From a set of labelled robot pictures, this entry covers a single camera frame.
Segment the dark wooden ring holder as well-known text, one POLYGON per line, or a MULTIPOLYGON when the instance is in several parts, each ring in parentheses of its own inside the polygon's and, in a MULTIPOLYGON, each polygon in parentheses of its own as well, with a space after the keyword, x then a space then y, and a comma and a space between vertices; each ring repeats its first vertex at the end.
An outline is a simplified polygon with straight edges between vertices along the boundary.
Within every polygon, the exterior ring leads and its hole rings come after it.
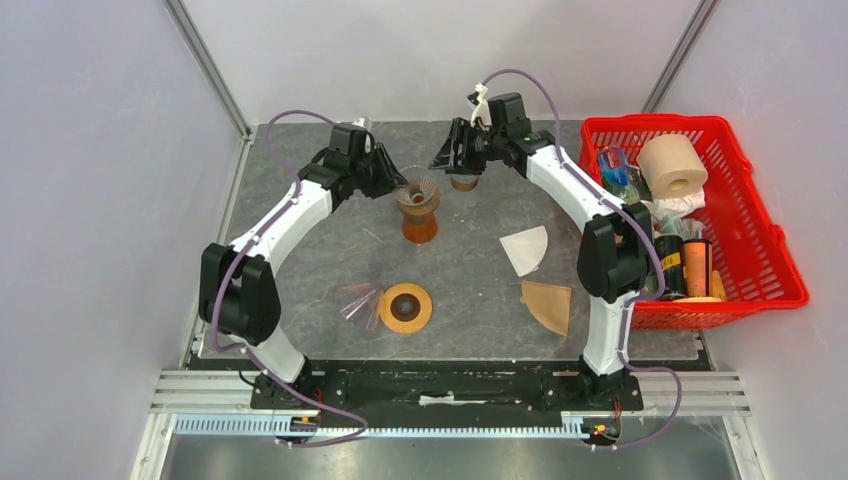
POLYGON ((409 203, 401 200, 396 205, 403 216, 403 222, 413 226, 423 226, 435 220, 435 211, 440 200, 432 197, 419 203, 409 203))

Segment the light wooden ring holder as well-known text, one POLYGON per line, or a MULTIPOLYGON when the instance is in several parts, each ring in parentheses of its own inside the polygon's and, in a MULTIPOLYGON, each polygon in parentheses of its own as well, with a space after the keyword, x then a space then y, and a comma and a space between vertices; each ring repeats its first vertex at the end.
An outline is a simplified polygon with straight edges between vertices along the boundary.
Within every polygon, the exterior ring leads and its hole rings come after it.
POLYGON ((377 313, 389 330, 398 334, 414 334, 430 321, 433 302, 422 287, 413 283, 400 283, 382 294, 377 313))

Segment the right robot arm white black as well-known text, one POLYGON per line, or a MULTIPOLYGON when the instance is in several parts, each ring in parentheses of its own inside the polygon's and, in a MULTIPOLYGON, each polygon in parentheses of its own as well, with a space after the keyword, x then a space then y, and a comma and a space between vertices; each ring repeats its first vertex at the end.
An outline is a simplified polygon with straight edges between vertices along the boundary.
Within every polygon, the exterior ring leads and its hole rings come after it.
POLYGON ((572 161, 554 134, 536 130, 518 93, 471 93, 469 119, 452 121, 431 168, 452 175, 481 175, 501 161, 544 190, 581 234, 577 273, 590 296, 590 324, 579 358, 577 395, 601 409, 630 391, 627 341, 637 296, 652 271, 650 213, 606 192, 572 161))

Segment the clear glass dripper cone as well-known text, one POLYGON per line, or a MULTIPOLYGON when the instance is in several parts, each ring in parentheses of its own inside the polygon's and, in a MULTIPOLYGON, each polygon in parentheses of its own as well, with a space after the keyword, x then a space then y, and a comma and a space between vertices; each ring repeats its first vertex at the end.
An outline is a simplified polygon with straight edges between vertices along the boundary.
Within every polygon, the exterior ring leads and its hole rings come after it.
POLYGON ((440 190, 433 175, 422 166, 407 166, 400 170, 408 185, 395 191, 395 201, 419 203, 432 197, 441 200, 440 190))

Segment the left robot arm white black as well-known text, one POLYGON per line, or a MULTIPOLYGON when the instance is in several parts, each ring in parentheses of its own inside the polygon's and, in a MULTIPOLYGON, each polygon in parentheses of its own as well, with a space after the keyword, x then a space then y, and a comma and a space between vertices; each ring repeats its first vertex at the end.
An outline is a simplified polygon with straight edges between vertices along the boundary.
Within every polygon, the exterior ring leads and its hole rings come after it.
POLYGON ((254 227, 228 245, 201 254, 199 317, 276 382, 290 408, 307 405, 314 383, 308 360, 287 338, 275 275, 300 241, 355 192, 372 199, 406 184, 368 122, 333 126, 327 147, 297 173, 288 193, 254 227))

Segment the white paper coffee filter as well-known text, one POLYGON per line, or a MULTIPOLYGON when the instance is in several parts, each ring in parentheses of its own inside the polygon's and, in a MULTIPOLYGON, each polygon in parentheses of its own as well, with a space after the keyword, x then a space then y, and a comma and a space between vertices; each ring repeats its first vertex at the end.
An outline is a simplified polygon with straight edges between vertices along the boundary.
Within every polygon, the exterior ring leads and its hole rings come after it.
POLYGON ((518 277, 536 271, 547 252, 548 232, 544 226, 503 236, 499 242, 518 277))

